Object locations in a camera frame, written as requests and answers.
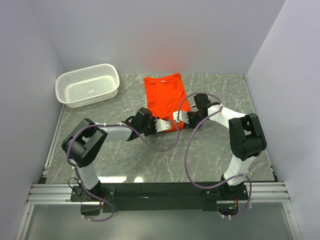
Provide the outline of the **orange t-shirt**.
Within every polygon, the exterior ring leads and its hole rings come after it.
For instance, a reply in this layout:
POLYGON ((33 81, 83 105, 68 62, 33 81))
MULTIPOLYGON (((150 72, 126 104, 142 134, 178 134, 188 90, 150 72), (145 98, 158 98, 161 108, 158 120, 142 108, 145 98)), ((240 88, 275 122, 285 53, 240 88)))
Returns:
POLYGON ((188 111, 189 102, 180 73, 161 78, 144 78, 147 108, 156 117, 173 119, 173 113, 188 111))

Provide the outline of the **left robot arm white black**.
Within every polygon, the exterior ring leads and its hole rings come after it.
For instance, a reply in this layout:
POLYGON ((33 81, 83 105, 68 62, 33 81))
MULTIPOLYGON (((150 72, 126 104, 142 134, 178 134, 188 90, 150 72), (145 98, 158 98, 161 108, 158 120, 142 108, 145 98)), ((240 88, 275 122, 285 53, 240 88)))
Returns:
POLYGON ((140 108, 135 115, 115 124, 96 123, 89 118, 83 119, 62 142, 67 163, 78 176, 82 195, 88 201, 104 198, 104 190, 95 172, 93 161, 103 143, 132 141, 140 135, 150 136, 161 131, 159 118, 147 108, 140 108))

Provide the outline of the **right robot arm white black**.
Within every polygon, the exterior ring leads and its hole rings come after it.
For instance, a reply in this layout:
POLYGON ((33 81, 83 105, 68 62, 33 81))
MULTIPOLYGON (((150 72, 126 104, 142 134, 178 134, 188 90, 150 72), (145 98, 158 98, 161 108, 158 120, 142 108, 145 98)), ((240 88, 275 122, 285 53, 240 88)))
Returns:
POLYGON ((187 116, 187 127, 193 128, 187 147, 196 131, 207 120, 216 122, 229 131, 229 143, 232 158, 219 183, 203 186, 194 182, 189 174, 187 156, 184 154, 184 170, 188 180, 195 187, 203 190, 219 188, 222 198, 230 200, 245 188, 244 182, 248 179, 247 171, 253 161, 266 148, 267 141, 259 120, 255 113, 244 114, 225 107, 221 100, 210 93, 192 93, 197 111, 183 112, 187 116))

